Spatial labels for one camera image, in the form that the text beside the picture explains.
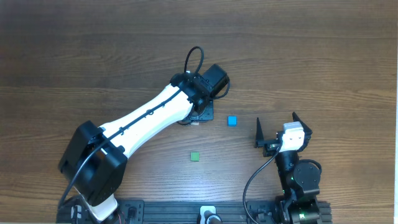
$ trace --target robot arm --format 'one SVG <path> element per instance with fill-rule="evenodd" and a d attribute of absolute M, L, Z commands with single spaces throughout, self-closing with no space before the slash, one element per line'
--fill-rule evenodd
<path fill-rule="evenodd" d="M 211 66 L 203 76 L 186 71 L 173 76 L 170 84 L 153 100 L 116 121 L 96 127 L 91 121 L 81 124 L 69 142 L 58 168 L 71 180 L 58 209 L 68 191 L 74 187 L 90 210 L 95 222 L 114 222 L 118 203 L 113 193 L 120 186 L 127 160 L 152 136 L 168 125 L 186 120 L 193 113 L 200 117 L 213 99 L 228 84 L 229 78 L 218 65 Z"/>

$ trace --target robotic arm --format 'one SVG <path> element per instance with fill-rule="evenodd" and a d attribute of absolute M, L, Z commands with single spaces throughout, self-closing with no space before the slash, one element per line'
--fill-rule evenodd
<path fill-rule="evenodd" d="M 201 61 L 195 73 L 187 72 L 187 62 L 195 49 Z M 153 100 L 116 121 L 96 127 L 91 121 L 75 131 L 58 168 L 71 180 L 58 209 L 74 187 L 98 223 L 114 223 L 118 207 L 113 193 L 120 186 L 127 160 L 152 136 L 177 121 L 204 122 L 213 119 L 213 100 L 228 84 L 224 70 L 214 64 L 201 76 L 203 49 L 188 53 L 183 73 L 173 76 L 170 84 Z"/>

